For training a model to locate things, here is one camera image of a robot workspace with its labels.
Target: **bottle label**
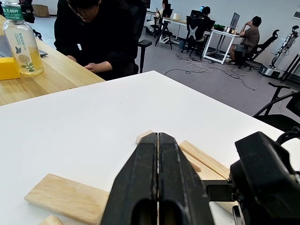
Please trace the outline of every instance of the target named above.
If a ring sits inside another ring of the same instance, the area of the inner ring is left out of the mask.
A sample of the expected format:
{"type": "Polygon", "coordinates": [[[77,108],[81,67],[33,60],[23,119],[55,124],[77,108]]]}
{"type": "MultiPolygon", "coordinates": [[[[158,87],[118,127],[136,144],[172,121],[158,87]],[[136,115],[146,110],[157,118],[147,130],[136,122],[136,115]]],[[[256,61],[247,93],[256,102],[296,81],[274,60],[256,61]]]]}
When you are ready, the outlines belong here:
{"type": "Polygon", "coordinates": [[[3,6],[4,16],[8,20],[23,20],[21,7],[3,6]]]}
{"type": "Polygon", "coordinates": [[[5,34],[15,56],[15,59],[18,62],[18,66],[28,72],[34,72],[34,64],[30,54],[30,50],[28,48],[28,44],[26,43],[26,40],[28,39],[26,37],[26,34],[16,32],[14,30],[6,30],[5,34]]]}

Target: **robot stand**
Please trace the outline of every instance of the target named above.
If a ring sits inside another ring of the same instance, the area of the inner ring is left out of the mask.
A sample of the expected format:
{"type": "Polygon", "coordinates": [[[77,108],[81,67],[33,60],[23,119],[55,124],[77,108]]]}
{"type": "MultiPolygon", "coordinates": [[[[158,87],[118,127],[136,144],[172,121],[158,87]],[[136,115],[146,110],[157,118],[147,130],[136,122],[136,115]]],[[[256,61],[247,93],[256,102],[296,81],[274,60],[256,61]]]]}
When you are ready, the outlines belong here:
{"type": "Polygon", "coordinates": [[[292,27],[292,33],[286,37],[285,42],[282,44],[281,48],[276,53],[271,65],[262,65],[258,70],[260,74],[276,79],[281,78],[283,76],[285,72],[278,69],[277,67],[279,66],[279,64],[281,63],[291,46],[295,43],[296,38],[299,36],[298,32],[296,31],[298,28],[299,26],[292,27]]]}

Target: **white wall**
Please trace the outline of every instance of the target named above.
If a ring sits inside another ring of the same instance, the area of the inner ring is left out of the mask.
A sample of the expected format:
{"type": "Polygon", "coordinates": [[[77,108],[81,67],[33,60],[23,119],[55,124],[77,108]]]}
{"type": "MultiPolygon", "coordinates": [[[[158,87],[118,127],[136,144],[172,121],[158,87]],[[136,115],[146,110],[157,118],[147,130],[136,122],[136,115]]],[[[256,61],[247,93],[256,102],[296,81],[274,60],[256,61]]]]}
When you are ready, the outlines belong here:
{"type": "MultiPolygon", "coordinates": [[[[152,0],[151,11],[155,11],[156,7],[160,9],[161,2],[161,0],[152,0]]],[[[262,18],[262,24],[259,27],[260,43],[271,37],[276,29],[280,30],[278,33],[280,37],[291,33],[292,26],[300,26],[300,20],[292,19],[295,10],[300,5],[300,0],[169,0],[169,3],[174,9],[173,12],[179,13],[182,20],[185,16],[190,15],[192,9],[199,10],[200,6],[209,6],[212,20],[215,20],[217,24],[229,25],[233,13],[237,12],[240,15],[239,30],[245,22],[258,15],[262,18]]],[[[173,25],[171,31],[177,34],[178,28],[173,25]]],[[[275,42],[257,58],[257,61],[269,65],[274,57],[271,54],[274,47],[275,42]]],[[[296,39],[296,43],[290,49],[290,54],[282,61],[281,69],[286,69],[299,51],[300,37],[296,39]]]]}
{"type": "Polygon", "coordinates": [[[33,0],[33,4],[48,6],[49,14],[56,15],[58,0],[33,0]]]}

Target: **black hair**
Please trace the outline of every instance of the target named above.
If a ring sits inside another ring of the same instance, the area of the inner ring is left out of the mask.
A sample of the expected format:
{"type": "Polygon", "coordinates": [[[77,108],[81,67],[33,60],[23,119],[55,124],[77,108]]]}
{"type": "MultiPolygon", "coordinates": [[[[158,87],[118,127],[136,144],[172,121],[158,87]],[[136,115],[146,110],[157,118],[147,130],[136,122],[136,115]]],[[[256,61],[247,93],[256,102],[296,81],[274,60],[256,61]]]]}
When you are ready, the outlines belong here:
{"type": "Polygon", "coordinates": [[[202,13],[203,13],[204,15],[208,15],[208,14],[210,13],[210,8],[209,8],[208,6],[204,7],[204,8],[202,9],[202,13]]]}
{"type": "Polygon", "coordinates": [[[253,26],[259,27],[259,25],[261,25],[262,23],[262,19],[259,16],[255,16],[252,19],[252,24],[253,26]]]}
{"type": "Polygon", "coordinates": [[[91,8],[99,4],[99,0],[67,0],[67,2],[74,10],[78,8],[91,8]]]}

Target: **person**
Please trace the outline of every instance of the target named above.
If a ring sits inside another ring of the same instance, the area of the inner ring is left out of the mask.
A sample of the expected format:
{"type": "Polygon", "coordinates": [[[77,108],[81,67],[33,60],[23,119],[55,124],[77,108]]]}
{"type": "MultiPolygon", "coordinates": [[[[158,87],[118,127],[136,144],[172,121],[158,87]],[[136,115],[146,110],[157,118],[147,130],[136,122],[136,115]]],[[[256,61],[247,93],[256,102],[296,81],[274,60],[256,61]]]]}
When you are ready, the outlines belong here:
{"type": "Polygon", "coordinates": [[[203,17],[206,19],[206,24],[208,25],[207,29],[210,30],[210,29],[214,29],[214,27],[209,27],[211,26],[211,19],[209,18],[209,14],[210,14],[210,7],[206,6],[202,9],[202,13],[203,13],[203,17]]]}
{"type": "MultiPolygon", "coordinates": [[[[251,21],[245,23],[242,30],[240,31],[240,37],[244,38],[242,44],[249,45],[247,52],[250,53],[252,49],[258,45],[260,34],[258,27],[261,25],[262,19],[259,16],[255,16],[251,21]]],[[[231,45],[230,47],[230,58],[226,59],[225,62],[235,63],[235,49],[236,45],[231,45]]]]}
{"type": "MultiPolygon", "coordinates": [[[[155,13],[155,18],[157,20],[157,25],[158,25],[158,19],[161,18],[163,16],[163,13],[164,13],[164,9],[166,7],[166,5],[169,4],[168,0],[163,0],[162,2],[162,9],[161,10],[156,10],[156,13],[155,13]]],[[[146,22],[146,27],[148,29],[148,31],[150,33],[152,33],[154,31],[154,28],[152,27],[152,25],[155,25],[155,20],[150,20],[148,22],[146,22]]]]}
{"type": "Polygon", "coordinates": [[[59,52],[105,80],[136,71],[134,22],[125,0],[59,0],[54,34],[59,52]]]}

